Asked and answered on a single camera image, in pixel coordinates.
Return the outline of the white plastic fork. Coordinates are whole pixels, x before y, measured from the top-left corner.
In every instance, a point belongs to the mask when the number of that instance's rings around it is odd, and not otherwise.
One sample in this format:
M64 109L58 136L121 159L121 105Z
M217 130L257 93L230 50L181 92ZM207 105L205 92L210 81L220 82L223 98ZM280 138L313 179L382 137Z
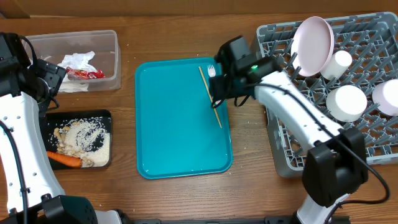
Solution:
M209 77L214 77L216 75L216 70L213 65L208 66L208 75Z

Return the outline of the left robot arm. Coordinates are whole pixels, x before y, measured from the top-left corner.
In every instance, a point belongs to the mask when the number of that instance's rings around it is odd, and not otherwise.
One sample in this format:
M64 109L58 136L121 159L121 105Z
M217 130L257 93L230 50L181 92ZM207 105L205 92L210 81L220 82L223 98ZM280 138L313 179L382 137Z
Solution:
M67 196L45 150L39 119L54 101L66 70L28 56L29 40L1 33L1 162L9 216L3 223L125 223L117 210L95 210Z

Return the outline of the white bowl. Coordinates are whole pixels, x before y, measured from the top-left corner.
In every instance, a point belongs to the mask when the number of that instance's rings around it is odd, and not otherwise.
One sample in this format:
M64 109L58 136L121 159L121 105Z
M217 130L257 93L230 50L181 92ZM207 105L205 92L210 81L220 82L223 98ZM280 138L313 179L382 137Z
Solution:
M339 121L353 122L367 107L366 95L355 86L346 85L332 90L326 98L326 107Z

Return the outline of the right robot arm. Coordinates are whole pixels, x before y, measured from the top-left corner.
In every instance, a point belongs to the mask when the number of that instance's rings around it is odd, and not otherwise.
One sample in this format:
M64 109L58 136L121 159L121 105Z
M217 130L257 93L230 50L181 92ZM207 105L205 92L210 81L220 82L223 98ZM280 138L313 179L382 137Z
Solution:
M255 98L276 114L307 152L302 182L308 196L294 220L332 223L335 210L368 180L362 133L344 130L314 107L272 57L214 60L221 67L221 75L210 78L214 101Z

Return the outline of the pink bowl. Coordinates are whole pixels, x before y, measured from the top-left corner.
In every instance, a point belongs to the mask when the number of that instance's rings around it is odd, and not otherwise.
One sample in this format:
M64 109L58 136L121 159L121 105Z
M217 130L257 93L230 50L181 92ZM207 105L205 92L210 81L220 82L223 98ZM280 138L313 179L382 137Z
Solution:
M398 80L392 79L376 85L372 99L374 104L378 104L378 110L388 116L397 116L398 105L397 105L397 94L398 94Z

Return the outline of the wooden skewer stick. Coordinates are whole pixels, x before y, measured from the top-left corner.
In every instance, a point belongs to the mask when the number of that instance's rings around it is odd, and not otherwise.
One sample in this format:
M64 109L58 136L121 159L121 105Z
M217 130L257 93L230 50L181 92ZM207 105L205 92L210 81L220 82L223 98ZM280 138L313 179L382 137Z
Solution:
M205 88L206 88L208 97L209 97L209 99L210 99L210 102L211 102L211 104L212 104L213 99L212 99L212 96L210 95L210 91L209 91L207 82L206 82L206 80L205 80L205 76L204 76L204 74L203 74L203 71L202 71L202 69L201 69L201 66L199 66L198 69L199 69L199 71L200 71L200 74L201 74L203 83L204 83L204 85L205 85ZM211 107L213 108L213 111L214 111L215 116L216 116L216 118L217 118L218 124L219 124L220 128L222 129L222 125L221 125L220 117L218 116L218 112L217 112L217 110L216 110L213 106L211 106Z

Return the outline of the white plastic cup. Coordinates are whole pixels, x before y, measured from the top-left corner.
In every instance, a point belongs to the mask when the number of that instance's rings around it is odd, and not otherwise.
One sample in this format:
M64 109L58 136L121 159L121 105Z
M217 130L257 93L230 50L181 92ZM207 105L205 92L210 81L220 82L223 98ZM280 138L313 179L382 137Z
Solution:
M321 70L321 75L327 80L339 79L352 64L353 58L350 53L339 50L332 55L328 64Z

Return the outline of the white napkin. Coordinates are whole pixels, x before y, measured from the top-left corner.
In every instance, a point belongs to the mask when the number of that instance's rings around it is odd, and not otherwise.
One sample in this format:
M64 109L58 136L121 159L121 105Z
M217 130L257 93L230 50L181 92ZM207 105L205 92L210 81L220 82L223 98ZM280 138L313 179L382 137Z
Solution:
M59 67L63 68L72 68L75 70L84 70L87 72L97 72L94 66L89 64L89 61L93 59L95 53L90 51L85 54L74 53L72 55L65 55L62 62L58 64ZM81 91L88 91L88 84L79 84L70 82L71 79L65 75L63 82L60 86L59 92L62 93L74 93Z

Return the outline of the red snack wrapper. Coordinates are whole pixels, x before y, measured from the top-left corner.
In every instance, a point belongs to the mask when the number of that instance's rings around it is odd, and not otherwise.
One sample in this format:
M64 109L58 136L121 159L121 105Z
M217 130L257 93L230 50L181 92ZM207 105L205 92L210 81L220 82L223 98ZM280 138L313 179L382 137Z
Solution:
M67 74L69 80L92 80L105 78L104 73L101 70L97 72L87 72L85 70L72 69L67 67Z

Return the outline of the white round plate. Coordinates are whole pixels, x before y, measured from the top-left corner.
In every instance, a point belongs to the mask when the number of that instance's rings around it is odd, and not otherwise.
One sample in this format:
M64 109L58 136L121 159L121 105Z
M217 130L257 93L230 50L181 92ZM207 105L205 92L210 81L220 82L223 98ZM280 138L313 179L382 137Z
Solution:
M292 65L294 69L300 67L299 75L315 75L330 61L335 38L331 26L323 18L312 16L304 20L292 40L290 54L297 54Z

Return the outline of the orange carrot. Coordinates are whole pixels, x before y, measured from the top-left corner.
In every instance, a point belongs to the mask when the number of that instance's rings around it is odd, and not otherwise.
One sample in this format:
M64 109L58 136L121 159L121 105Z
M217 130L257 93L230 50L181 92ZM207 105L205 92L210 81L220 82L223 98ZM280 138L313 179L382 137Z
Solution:
M64 154L59 154L56 152L47 151L47 156L63 165L71 168L81 168L83 161L77 157L72 157Z

